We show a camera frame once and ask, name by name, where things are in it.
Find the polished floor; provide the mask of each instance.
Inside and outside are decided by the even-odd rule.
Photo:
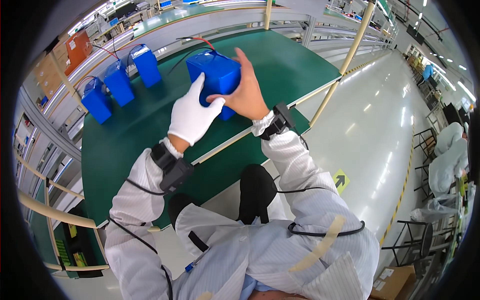
[[[349,208],[381,240],[395,211],[407,175],[415,132],[427,128],[429,112],[411,79],[411,72],[397,51],[373,56],[360,55],[349,69],[376,59],[342,79],[338,89],[318,121],[305,134],[315,162],[332,175],[342,169],[350,182],[341,193]],[[311,118],[324,98],[322,91],[297,108]],[[396,220],[408,220],[418,207],[421,194],[414,193],[419,174],[414,168],[423,160],[421,150],[414,151],[407,187]],[[276,176],[273,164],[265,167]],[[203,207],[236,218],[240,200],[239,185],[234,184]],[[293,214],[283,201],[286,215]],[[391,245],[401,226],[394,222],[383,244]],[[192,261],[171,227],[155,234],[157,249],[176,278]],[[378,268],[390,264],[391,251],[381,251]],[[118,282],[110,270],[101,278],[77,280],[58,278],[57,282],[71,299],[121,299]]]

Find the white label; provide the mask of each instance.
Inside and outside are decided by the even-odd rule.
[[[387,277],[390,277],[393,274],[393,269],[385,269],[382,274],[380,275],[381,279],[385,279]]]
[[[385,281],[380,282],[380,284],[375,288],[375,290],[381,290],[385,285]]]
[[[380,282],[380,280],[375,280],[375,282],[373,283],[373,287],[376,288],[380,284]]]
[[[75,49],[75,47],[77,47],[77,45],[75,45],[75,41],[71,40],[70,43],[68,43],[70,45],[70,50],[73,50]]]

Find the yellow striped floor line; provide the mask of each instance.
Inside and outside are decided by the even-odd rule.
[[[381,58],[381,57],[384,57],[385,55],[382,55],[382,56],[379,56],[379,57],[377,57],[377,58],[374,58],[373,60],[369,60],[368,62],[365,62],[365,63],[361,64],[360,66],[356,66],[355,68],[346,71],[345,74],[343,74],[343,75],[345,76],[345,75],[347,75],[347,74],[350,74],[350,73],[352,73],[353,71],[356,71],[356,70],[358,70],[359,68],[362,68],[362,67],[368,65],[369,63],[374,62],[374,61],[376,61],[377,59],[379,59],[379,58]]]
[[[400,203],[402,202],[403,193],[405,192],[405,188],[407,187],[408,175],[410,174],[410,167],[411,167],[411,165],[412,165],[413,138],[414,138],[413,135],[414,135],[414,134],[415,134],[415,124],[413,124],[413,126],[412,126],[412,147],[411,147],[411,149],[410,149],[410,160],[408,161],[407,176],[405,177],[405,181],[403,182],[402,193],[400,194],[400,198],[398,199],[398,203],[396,204],[395,211],[393,212],[393,216],[392,216],[392,218],[390,219],[390,224],[388,224],[387,229],[385,230],[384,235],[383,235],[382,238],[380,239],[380,247],[381,247],[382,244],[384,243],[385,237],[387,236],[388,232],[389,232],[390,229],[392,228],[392,224],[393,224],[393,221],[395,220],[396,213],[397,213],[397,211],[398,211],[398,209],[399,209],[399,207],[400,207]]]

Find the yellow floor sign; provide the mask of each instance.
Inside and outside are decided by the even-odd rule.
[[[335,182],[336,190],[338,194],[341,195],[343,190],[347,187],[350,183],[350,179],[346,176],[342,169],[338,169],[338,171],[332,176],[333,181]]]

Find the blue uniform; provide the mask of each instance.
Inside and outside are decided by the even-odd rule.
[[[432,75],[433,75],[432,65],[426,65],[425,70],[423,71],[423,79],[427,80]]]

